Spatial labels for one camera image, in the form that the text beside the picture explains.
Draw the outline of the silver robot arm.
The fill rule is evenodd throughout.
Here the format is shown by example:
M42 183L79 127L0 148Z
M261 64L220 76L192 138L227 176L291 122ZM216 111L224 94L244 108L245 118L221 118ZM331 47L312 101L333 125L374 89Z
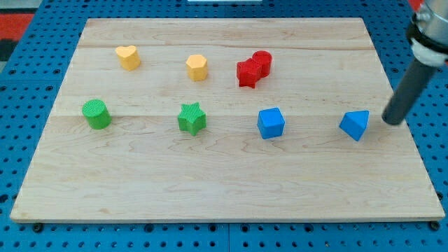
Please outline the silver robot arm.
M447 0L408 0L413 15L406 37L417 60L430 67L447 62Z

